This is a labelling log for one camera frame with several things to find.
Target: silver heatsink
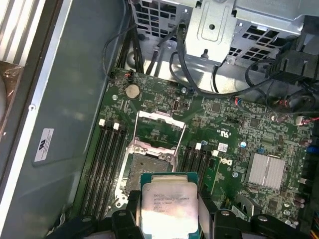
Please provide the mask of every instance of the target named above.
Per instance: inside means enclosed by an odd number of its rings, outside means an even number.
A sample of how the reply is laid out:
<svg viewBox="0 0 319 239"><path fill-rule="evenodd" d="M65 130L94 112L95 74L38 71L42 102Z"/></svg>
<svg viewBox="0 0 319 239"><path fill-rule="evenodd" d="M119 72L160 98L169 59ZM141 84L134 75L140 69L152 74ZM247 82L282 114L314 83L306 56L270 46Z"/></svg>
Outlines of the silver heatsink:
<svg viewBox="0 0 319 239"><path fill-rule="evenodd" d="M284 168L285 161L282 159L253 153L245 181L279 190Z"/></svg>

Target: green circuit board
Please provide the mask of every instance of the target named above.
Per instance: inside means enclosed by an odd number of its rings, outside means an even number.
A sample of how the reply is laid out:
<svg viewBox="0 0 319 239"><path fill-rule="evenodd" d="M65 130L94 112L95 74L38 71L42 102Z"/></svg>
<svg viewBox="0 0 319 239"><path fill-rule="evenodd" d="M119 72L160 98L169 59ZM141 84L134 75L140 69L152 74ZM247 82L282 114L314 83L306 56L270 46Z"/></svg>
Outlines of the green circuit board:
<svg viewBox="0 0 319 239"><path fill-rule="evenodd" d="M312 125L294 125L296 117L268 114L254 116L242 112L234 99L206 99L189 91L182 93L182 86L175 82L135 73L133 82L128 82L127 70L114 68L102 99L98 120L90 143L87 161L81 176L74 203L74 212L80 213L83 194L88 187L89 169L99 138L99 119L118 122L126 126L125 147L133 139L138 111L162 112L186 123L186 130L178 148L178 167L185 162L185 152L190 145L200 143L211 160L203 183L211 192L219 207L231 201L237 194L245 195L261 206L262 212L276 216L283 222L297 218L299 209L294 206L299 179L305 158L305 147L298 142L310 138ZM126 95L128 85L139 87L139 96L132 100ZM265 111L263 105L242 102L242 106L256 113ZM136 136L155 147L172 148L178 145L181 129L162 121L138 120ZM251 154L273 155L285 161L279 190L248 183L245 178Z"/></svg>

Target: motherboard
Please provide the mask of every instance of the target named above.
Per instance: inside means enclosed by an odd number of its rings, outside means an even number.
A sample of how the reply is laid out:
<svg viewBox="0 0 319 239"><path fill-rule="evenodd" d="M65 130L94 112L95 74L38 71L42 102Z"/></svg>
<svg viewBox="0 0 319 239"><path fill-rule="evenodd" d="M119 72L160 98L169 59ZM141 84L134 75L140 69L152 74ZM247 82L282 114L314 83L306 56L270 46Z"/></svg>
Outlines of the motherboard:
<svg viewBox="0 0 319 239"><path fill-rule="evenodd" d="M124 207L144 172L197 172L215 204L249 220L298 225L302 167L312 124L243 112L176 82L114 68L93 131L73 214L102 219ZM265 106L242 102L254 113Z"/></svg>

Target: connector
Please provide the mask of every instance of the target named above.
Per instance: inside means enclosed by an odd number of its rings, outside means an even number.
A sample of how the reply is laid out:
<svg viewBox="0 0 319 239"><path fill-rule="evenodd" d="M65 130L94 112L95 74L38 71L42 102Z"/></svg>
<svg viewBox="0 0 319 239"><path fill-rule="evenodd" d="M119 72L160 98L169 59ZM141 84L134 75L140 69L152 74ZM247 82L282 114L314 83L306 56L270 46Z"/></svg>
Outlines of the connector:
<svg viewBox="0 0 319 239"><path fill-rule="evenodd" d="M305 119L305 117L303 117L303 116L298 116L298 117L296 118L295 125L299 125L299 126L303 125L304 119Z"/></svg>

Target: white label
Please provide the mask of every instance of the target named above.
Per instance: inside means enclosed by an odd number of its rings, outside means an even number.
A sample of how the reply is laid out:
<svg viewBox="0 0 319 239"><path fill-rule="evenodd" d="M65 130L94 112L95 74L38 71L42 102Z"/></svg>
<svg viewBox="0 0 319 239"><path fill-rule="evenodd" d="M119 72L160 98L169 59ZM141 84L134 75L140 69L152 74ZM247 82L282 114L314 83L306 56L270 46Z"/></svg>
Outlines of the white label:
<svg viewBox="0 0 319 239"><path fill-rule="evenodd" d="M217 149L218 151L226 153L227 149L228 149L228 145L227 144L225 144L225 143L219 143L218 144L218 149Z"/></svg>
<svg viewBox="0 0 319 239"><path fill-rule="evenodd" d="M44 128L42 132L42 136L40 139L40 143L36 152L36 156L34 162L43 161L46 159L46 155L48 154L49 146L51 143L53 128Z"/></svg>

